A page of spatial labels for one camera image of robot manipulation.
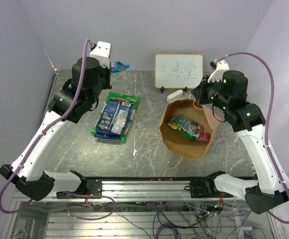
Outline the small blue biscuit packet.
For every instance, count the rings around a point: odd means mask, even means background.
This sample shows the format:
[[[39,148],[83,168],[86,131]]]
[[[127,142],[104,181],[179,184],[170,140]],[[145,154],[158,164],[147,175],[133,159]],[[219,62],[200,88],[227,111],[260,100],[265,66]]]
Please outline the small blue biscuit packet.
[[[124,64],[120,61],[111,63],[111,72],[118,73],[130,68],[130,64]]]

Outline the teal green snack packet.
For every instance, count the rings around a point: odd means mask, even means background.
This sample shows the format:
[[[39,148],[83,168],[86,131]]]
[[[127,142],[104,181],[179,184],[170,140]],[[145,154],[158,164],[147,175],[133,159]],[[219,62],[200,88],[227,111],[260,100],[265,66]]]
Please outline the teal green snack packet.
[[[182,131],[188,133],[190,136],[200,137],[204,133],[204,128],[201,124],[185,115],[177,115],[173,118],[173,121],[180,126]]]

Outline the green cassava chips bag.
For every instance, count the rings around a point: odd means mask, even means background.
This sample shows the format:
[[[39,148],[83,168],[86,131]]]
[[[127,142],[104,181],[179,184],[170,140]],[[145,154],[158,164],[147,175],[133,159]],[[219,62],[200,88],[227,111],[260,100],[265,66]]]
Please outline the green cassava chips bag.
[[[128,130],[131,127],[131,124],[133,122],[133,119],[134,119],[134,116],[135,116],[135,113],[136,113],[136,109],[137,109],[137,107],[139,105],[139,102],[140,102],[140,98],[136,97],[136,96],[130,96],[130,95],[124,95],[124,94],[120,94],[120,93],[111,92],[111,93],[109,93],[109,95],[108,95],[108,97],[106,99],[105,105],[106,105],[106,103],[109,102],[110,99],[119,99],[121,101],[126,101],[126,102],[133,103],[133,109],[132,109],[131,117],[130,117],[130,119],[128,121],[127,128],[126,128],[125,133],[124,133],[124,136],[126,136]],[[91,134],[94,136],[95,132],[96,132],[96,125],[91,130]]]

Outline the green yellow snack packet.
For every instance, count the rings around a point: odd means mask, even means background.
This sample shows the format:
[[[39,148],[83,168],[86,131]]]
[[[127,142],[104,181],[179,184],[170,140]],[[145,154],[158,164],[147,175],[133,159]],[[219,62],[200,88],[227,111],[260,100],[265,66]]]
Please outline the green yellow snack packet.
[[[179,121],[171,121],[170,120],[166,124],[169,127],[171,127],[172,129],[181,132],[182,135],[184,135],[190,141],[195,141],[196,138],[197,138],[195,135],[190,135],[188,133],[188,131],[187,131],[189,129],[189,124],[188,123],[180,123]]]

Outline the blue Kettle crisps bag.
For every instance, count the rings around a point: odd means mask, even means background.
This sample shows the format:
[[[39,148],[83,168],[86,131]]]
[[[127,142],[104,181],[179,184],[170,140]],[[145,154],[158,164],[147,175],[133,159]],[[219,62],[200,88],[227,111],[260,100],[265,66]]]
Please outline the blue Kettle crisps bag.
[[[124,135],[132,109],[133,103],[110,99],[96,124],[96,132]]]

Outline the brown paper bag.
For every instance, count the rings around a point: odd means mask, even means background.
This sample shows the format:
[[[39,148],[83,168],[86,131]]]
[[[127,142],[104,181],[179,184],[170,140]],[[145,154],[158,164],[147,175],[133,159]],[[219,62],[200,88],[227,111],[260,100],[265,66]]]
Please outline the brown paper bag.
[[[158,131],[166,153],[179,156],[179,161],[166,169],[175,169],[185,158],[204,157],[221,122],[210,108],[191,98],[170,102],[162,114]]]

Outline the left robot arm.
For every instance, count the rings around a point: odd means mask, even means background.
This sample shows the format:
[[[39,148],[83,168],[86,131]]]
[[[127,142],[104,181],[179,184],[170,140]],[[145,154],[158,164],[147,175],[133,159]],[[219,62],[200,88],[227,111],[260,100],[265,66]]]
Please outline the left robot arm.
[[[51,193],[69,191],[76,198],[86,194],[84,176],[76,171],[49,172],[45,165],[67,131],[92,107],[98,106],[100,92],[111,89],[110,66],[109,59],[80,58],[72,67],[72,77],[49,103],[39,130],[24,152],[12,164],[0,168],[0,174],[22,194],[35,201]]]

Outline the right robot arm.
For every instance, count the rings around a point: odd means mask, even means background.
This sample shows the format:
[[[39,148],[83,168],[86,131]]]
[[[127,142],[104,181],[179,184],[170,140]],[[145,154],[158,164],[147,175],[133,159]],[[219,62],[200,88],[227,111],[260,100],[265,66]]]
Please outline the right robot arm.
[[[265,139],[268,122],[261,109],[247,101],[248,79],[240,71],[228,70],[221,81],[203,79],[191,93],[201,104],[211,104],[224,114],[225,121],[243,142],[255,170],[254,180],[244,180],[225,172],[214,173],[205,184],[205,193],[221,192],[245,200],[256,214],[265,213],[289,201],[289,178]]]

